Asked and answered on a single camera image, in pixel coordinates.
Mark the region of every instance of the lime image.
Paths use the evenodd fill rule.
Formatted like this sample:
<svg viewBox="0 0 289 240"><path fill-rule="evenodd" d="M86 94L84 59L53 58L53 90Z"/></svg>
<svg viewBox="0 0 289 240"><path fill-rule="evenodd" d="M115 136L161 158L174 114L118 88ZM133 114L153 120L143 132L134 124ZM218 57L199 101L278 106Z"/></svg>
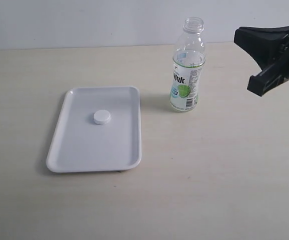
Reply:
<svg viewBox="0 0 289 240"><path fill-rule="evenodd" d="M179 85L178 91L181 98L186 98L190 94L190 87L188 85Z"/></svg>

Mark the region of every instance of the white wall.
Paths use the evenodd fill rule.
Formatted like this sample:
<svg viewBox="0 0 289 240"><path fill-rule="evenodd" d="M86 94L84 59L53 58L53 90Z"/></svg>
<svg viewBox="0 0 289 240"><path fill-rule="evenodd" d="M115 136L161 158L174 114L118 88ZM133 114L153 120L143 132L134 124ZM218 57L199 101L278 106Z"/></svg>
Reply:
<svg viewBox="0 0 289 240"><path fill-rule="evenodd" d="M289 25L289 1L0 0L0 49L171 44L191 16L206 42L228 42L240 26Z"/></svg>

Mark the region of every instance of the plastic bottle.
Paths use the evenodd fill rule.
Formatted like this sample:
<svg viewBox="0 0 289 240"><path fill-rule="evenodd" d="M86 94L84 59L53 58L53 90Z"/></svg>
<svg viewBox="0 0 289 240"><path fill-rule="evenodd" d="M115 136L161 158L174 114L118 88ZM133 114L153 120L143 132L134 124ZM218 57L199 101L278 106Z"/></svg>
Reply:
<svg viewBox="0 0 289 240"><path fill-rule="evenodd" d="M202 19L187 18L183 33L174 46L170 102L180 112L194 109L198 102L199 78L206 60L205 45L201 37L203 31Z"/></svg>

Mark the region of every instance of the beige table surface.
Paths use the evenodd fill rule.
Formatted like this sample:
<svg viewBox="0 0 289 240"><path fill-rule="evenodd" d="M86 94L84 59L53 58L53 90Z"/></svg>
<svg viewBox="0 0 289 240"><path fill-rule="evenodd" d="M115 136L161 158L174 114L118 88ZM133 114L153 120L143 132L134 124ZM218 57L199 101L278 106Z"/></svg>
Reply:
<svg viewBox="0 0 289 240"><path fill-rule="evenodd" d="M0 51L0 240L289 240L289 82L258 97L260 69L207 45L200 102L169 108L172 46ZM64 93L140 89L142 161L53 174Z"/></svg>

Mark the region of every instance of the white bottle cap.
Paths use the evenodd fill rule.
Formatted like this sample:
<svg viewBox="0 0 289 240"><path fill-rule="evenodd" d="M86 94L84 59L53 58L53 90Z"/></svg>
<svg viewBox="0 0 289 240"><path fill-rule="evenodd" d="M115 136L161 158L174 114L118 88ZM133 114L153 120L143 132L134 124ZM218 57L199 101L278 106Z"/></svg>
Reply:
<svg viewBox="0 0 289 240"><path fill-rule="evenodd" d="M105 125L111 120L110 112L107 110L98 110L94 113L93 120L96 124Z"/></svg>

